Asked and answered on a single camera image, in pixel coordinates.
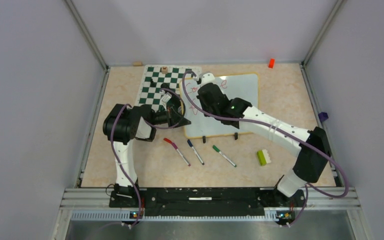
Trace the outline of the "red marker cap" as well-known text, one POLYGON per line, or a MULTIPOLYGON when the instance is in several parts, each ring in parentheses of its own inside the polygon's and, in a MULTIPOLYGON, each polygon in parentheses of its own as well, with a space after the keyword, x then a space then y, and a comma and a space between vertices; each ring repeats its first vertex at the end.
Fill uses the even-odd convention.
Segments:
POLYGON ((165 142, 167 142, 167 143, 169 143, 169 144, 172 144, 173 142, 170 140, 170 139, 168 139, 168 138, 164 138, 163 139, 165 142))

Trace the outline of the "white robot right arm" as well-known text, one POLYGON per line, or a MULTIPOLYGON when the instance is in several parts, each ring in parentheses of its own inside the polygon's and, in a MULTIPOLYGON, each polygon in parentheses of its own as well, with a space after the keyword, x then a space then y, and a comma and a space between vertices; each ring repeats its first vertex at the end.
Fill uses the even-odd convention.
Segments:
POLYGON ((228 99, 218 85, 207 83, 198 90, 201 112, 224 125, 252 132, 282 146, 296 157, 291 170, 281 177, 273 192, 279 206, 287 206, 296 191, 307 183, 317 183, 330 158, 326 132, 299 128, 276 119, 242 98, 228 99))

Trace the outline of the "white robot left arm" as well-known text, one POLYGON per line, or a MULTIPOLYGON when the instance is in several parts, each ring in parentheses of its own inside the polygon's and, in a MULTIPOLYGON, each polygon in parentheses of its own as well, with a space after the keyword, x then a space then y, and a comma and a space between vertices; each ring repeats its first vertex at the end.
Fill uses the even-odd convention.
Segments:
POLYGON ((170 105, 167 109, 155 111, 148 104, 131 107, 116 104, 105 118, 102 131, 110 141, 115 156, 116 181, 112 197, 121 197, 129 207, 140 202, 138 176, 134 168, 134 140, 152 142, 157 128, 167 124, 168 128, 178 128, 191 124, 191 121, 178 112, 181 104, 170 105))

